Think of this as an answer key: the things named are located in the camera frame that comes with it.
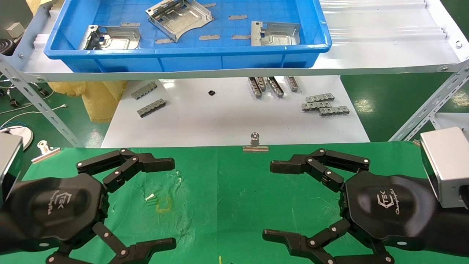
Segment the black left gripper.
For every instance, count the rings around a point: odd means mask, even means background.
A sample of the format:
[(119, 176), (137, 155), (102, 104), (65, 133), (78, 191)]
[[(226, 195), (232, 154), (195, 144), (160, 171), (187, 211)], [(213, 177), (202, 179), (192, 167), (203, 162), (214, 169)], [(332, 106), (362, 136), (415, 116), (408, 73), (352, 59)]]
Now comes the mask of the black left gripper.
[[(173, 158), (155, 158), (122, 148), (76, 165), (75, 177), (18, 182), (7, 198), (7, 252), (59, 249), (47, 264), (87, 264), (70, 258), (72, 249), (87, 244), (95, 234), (115, 252), (109, 264), (148, 264), (154, 253), (176, 248), (174, 238), (138, 242), (126, 247), (102, 222), (113, 193), (139, 172), (175, 169)], [(112, 172), (102, 184), (92, 175)]]

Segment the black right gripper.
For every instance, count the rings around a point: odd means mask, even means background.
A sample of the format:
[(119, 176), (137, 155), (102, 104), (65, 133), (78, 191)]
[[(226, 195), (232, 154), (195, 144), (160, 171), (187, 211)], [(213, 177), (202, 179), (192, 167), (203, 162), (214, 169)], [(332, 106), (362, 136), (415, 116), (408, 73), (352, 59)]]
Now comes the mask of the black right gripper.
[[(331, 168), (358, 173), (346, 182)], [(263, 239), (284, 244), (293, 257), (314, 264), (393, 264), (385, 246), (423, 250), (426, 229), (439, 208), (427, 179), (404, 175), (381, 176), (368, 171), (370, 159), (319, 148), (310, 154), (294, 154), (287, 161), (270, 162), (277, 174), (306, 173), (329, 188), (344, 192), (344, 217), (312, 237), (280, 230), (263, 230)], [(333, 257), (325, 246), (348, 231), (373, 254)]]

